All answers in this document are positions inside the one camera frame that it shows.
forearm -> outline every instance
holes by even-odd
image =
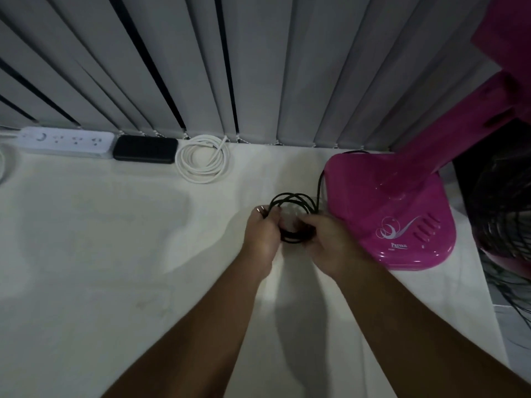
[[[252,260],[241,252],[197,305],[103,397],[222,396],[262,279]]]
[[[337,283],[397,396],[529,396],[529,385],[430,311],[380,264]]]

pink fan stand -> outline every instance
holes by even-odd
[[[531,121],[531,0],[493,0],[473,42],[493,75],[396,154],[339,154],[324,168],[328,208],[389,269],[425,269],[455,245],[437,171],[514,117]]]

person's right hand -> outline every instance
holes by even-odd
[[[306,251],[315,265],[334,280],[355,261],[372,260],[339,219],[326,215],[301,215],[299,218],[315,227],[313,239],[304,243]]]

person's right arm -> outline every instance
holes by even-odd
[[[306,249],[341,289],[398,397],[530,397],[531,385],[428,309],[324,215],[304,215]]]

black rectangular device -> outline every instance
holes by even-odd
[[[174,163],[177,140],[174,138],[122,135],[116,141],[113,157],[118,161]]]

